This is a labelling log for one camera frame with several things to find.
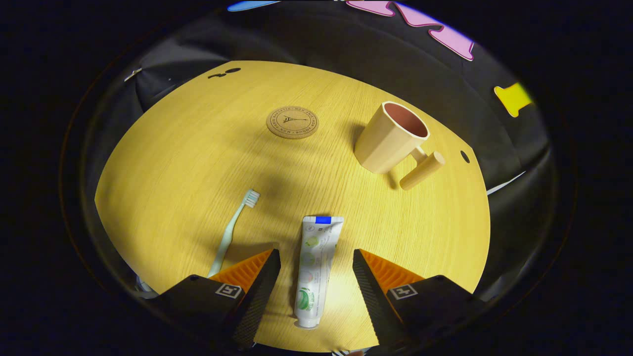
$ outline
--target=white toothpaste tube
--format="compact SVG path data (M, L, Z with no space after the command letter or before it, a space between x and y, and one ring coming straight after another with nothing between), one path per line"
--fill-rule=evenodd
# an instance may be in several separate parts
M299 257L299 282L294 314L295 326L315 329L325 308L334 250L343 227L342 217L303 218L303 238Z

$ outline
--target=mug handle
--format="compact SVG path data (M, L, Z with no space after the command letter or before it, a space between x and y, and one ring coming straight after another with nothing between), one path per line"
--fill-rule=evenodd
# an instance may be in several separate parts
M435 151L427 156L419 146L411 151L411 156L418 162L418 165L400 180L400 187L406 191L446 164L446 160L440 152Z

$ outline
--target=round table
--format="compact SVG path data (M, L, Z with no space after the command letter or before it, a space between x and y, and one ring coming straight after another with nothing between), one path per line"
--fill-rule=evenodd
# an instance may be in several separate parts
M415 166L412 157L378 175L353 155L356 138L388 100L425 117L430 137L422 148L446 159L409 191L398 181ZM312 111L316 132L303 139L272 134L266 119L283 106ZM280 251L281 271L257 343L306 352L376 345L352 271L357 248L423 277L443 274L469 292L484 270L490 218L472 149L388 92L300 65L231 61L171 92L118 143L95 202L120 255L162 293L190 274L207 275L226 225L251 188L261 197L239 217L223 269L271 247ZM315 330L294 326L293 316L307 215L345 218Z

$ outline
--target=cork coaster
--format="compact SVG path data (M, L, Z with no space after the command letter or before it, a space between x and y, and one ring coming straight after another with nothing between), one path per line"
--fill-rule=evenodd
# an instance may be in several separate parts
M318 118L306 108L283 106L271 112L266 119L268 130L285 139L302 139L318 129Z

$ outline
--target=mug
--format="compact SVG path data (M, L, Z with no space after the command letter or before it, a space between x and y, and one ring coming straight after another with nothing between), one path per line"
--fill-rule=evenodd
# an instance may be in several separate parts
M409 190L446 163L440 152L427 156L420 148L429 136L429 127L418 115L403 105L385 101L356 141L354 156L377 174L387 173L408 155L413 156L417 167L400 180L400 186Z

